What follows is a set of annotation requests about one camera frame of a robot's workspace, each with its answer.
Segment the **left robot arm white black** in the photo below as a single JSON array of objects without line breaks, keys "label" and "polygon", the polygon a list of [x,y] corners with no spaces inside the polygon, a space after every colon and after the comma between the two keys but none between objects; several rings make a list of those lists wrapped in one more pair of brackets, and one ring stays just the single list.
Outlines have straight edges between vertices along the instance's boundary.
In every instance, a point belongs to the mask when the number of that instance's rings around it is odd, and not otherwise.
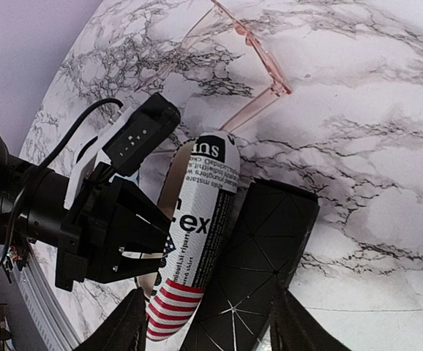
[{"label": "left robot arm white black", "polygon": [[86,108],[38,165],[11,156],[0,137],[0,244],[26,264],[30,240],[57,250],[55,285],[108,284],[158,270],[170,219],[130,180],[179,125],[161,94],[118,118],[81,151],[70,176],[50,168],[91,114]]}]

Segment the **striped flag glasses pouch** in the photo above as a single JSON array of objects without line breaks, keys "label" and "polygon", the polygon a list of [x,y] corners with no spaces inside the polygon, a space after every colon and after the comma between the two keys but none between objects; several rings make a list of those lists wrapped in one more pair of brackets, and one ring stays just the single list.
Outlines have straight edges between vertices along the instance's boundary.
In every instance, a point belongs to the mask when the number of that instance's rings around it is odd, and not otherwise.
[{"label": "striped flag glasses pouch", "polygon": [[212,277],[237,193],[240,156],[227,132],[206,132],[174,154],[157,205],[171,220],[157,273],[138,277],[148,339],[163,341],[191,319]]}]

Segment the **pink frame sunglasses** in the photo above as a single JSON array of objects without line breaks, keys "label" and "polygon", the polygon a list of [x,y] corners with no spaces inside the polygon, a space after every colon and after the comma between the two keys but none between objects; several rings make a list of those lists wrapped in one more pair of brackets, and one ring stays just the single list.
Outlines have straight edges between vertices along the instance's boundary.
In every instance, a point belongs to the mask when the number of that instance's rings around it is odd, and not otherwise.
[{"label": "pink frame sunglasses", "polygon": [[253,16],[210,1],[165,58],[140,75],[135,90],[158,91],[179,103],[183,135],[251,137],[271,124],[292,93],[274,44]]}]

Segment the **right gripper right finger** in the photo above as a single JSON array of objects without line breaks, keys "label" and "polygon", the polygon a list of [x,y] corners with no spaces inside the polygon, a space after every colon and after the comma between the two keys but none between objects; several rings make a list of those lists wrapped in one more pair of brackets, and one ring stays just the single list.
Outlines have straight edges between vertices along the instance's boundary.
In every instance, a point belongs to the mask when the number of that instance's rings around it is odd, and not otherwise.
[{"label": "right gripper right finger", "polygon": [[270,314],[272,350],[349,351],[280,283],[275,286]]}]

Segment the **black glasses case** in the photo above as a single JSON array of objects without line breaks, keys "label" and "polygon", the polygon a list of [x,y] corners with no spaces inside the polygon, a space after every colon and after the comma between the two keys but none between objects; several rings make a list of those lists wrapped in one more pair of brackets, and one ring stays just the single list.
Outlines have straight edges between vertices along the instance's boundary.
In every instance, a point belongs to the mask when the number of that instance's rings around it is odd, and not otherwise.
[{"label": "black glasses case", "polygon": [[318,196],[279,181],[250,184],[182,350],[256,350],[274,289],[288,287],[310,237]]}]

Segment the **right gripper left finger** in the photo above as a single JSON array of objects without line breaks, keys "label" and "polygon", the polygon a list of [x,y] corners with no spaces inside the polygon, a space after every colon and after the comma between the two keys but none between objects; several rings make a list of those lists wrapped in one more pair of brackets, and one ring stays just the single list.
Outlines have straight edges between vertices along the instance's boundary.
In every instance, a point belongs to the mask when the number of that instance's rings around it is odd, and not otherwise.
[{"label": "right gripper left finger", "polygon": [[146,349],[146,301],[142,288],[129,292],[101,326],[76,351]]}]

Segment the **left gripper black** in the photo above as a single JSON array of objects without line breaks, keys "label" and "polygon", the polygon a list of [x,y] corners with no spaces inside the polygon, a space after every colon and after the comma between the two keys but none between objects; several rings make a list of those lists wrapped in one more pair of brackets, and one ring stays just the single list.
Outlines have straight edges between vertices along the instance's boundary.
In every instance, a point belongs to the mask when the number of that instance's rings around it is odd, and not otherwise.
[{"label": "left gripper black", "polygon": [[[156,273],[170,225],[133,182],[118,176],[104,183],[90,178],[61,223],[56,287],[71,291],[75,282],[87,279],[109,284]],[[124,256],[123,245],[139,256]]]}]

